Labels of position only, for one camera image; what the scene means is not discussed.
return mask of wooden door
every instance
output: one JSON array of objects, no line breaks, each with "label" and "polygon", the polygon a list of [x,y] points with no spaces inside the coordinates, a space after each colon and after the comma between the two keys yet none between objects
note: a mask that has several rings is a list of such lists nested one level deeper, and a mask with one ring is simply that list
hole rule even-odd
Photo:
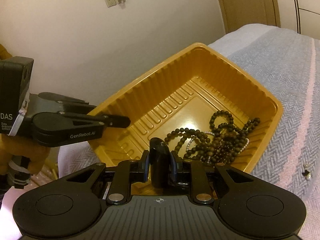
[{"label": "wooden door", "polygon": [[250,23],[280,26],[277,0],[219,0],[219,2],[227,33]]}]

